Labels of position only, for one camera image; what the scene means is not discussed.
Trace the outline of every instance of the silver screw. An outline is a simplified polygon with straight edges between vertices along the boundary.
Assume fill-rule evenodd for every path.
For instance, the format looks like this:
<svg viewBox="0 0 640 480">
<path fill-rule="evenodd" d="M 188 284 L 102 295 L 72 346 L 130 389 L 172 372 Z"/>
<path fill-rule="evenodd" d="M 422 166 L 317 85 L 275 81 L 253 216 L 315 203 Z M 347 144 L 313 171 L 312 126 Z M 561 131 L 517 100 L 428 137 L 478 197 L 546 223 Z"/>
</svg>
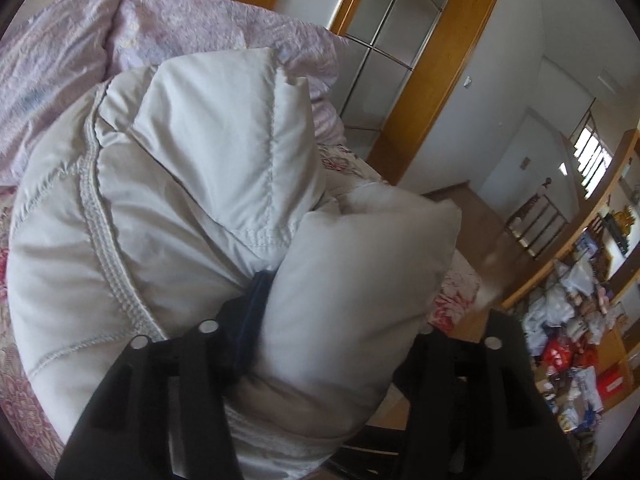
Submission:
<svg viewBox="0 0 640 480">
<path fill-rule="evenodd" d="M 131 340 L 131 343 L 129 344 L 134 350 L 140 350 L 141 348 L 144 348 L 149 344 L 149 339 L 144 335 L 137 335 Z"/>
<path fill-rule="evenodd" d="M 213 321 L 212 319 L 207 319 L 206 321 L 200 323 L 198 330 L 200 330 L 203 334 L 210 334 L 212 332 L 215 332 L 218 328 L 219 325 L 217 324 L 217 322 Z"/>
<path fill-rule="evenodd" d="M 499 350 L 502 348 L 502 341 L 497 337 L 490 336 L 484 340 L 484 345 L 489 350 Z"/>
</svg>

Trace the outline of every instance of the purple pillow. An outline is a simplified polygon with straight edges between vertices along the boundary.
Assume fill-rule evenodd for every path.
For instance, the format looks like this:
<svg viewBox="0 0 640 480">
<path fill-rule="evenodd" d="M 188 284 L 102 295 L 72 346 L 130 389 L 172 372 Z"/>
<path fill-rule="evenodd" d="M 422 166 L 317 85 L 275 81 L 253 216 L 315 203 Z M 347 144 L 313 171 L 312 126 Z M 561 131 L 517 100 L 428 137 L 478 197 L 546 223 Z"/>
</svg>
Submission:
<svg viewBox="0 0 640 480">
<path fill-rule="evenodd" d="M 20 182 L 41 134 L 104 79 L 120 0 L 58 0 L 0 40 L 0 186 Z"/>
<path fill-rule="evenodd" d="M 346 40 L 323 27 L 232 0 L 122 0 L 107 40 L 108 75 L 184 54 L 273 48 L 287 71 L 309 82 L 319 144 L 343 144 L 328 99 Z"/>
</svg>

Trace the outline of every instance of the window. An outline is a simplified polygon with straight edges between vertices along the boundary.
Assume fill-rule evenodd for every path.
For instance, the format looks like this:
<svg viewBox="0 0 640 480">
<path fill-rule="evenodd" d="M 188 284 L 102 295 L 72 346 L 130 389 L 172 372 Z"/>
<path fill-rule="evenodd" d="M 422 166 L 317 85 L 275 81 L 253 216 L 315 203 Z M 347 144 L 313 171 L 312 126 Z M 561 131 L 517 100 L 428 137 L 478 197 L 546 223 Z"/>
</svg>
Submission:
<svg viewBox="0 0 640 480">
<path fill-rule="evenodd" d="M 600 140 L 591 113 L 587 114 L 582 131 L 574 143 L 578 171 L 583 177 L 582 186 L 586 198 L 590 197 L 611 164 L 611 154 Z"/>
<path fill-rule="evenodd" d="M 332 89 L 348 146 L 366 158 L 414 70 L 446 0 L 362 0 Z"/>
</svg>

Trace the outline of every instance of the wooden floor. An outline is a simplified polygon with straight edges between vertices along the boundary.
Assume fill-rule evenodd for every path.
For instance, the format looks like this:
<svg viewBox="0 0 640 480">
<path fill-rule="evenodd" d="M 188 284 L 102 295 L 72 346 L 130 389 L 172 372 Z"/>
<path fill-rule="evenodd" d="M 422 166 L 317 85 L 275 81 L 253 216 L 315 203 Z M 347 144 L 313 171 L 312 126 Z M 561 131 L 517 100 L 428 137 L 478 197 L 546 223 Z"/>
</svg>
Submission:
<svg viewBox="0 0 640 480">
<path fill-rule="evenodd" d="M 513 236 L 504 231 L 504 223 L 478 195 L 467 186 L 435 192 L 430 200 L 453 200 L 462 210 L 462 225 L 456 247 L 480 275 L 482 285 L 474 308 L 466 314 L 450 336 L 479 342 L 486 325 L 489 309 L 499 306 L 499 299 L 518 271 L 531 257 Z M 384 428 L 404 430 L 409 403 L 401 399 L 389 412 L 372 423 Z M 317 471 L 305 480 L 337 480 L 335 476 Z"/>
</svg>

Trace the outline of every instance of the floral bedsheet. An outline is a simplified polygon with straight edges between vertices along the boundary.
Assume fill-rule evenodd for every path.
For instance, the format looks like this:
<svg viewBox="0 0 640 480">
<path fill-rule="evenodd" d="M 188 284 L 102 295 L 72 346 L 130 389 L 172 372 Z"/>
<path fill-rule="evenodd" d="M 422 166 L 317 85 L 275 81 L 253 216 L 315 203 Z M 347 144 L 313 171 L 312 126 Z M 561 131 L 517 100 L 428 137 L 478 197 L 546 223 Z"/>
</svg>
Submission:
<svg viewBox="0 0 640 480">
<path fill-rule="evenodd" d="M 372 182 L 382 177 L 344 146 L 319 145 L 325 169 L 357 176 Z M 15 345 L 6 293 L 6 261 L 9 253 L 9 227 L 15 188 L 0 189 L 0 408 L 15 432 L 40 465 L 53 476 L 63 444 L 36 398 Z M 480 279 L 471 265 L 456 251 L 442 283 L 429 323 L 445 333 L 475 301 Z"/>
</svg>

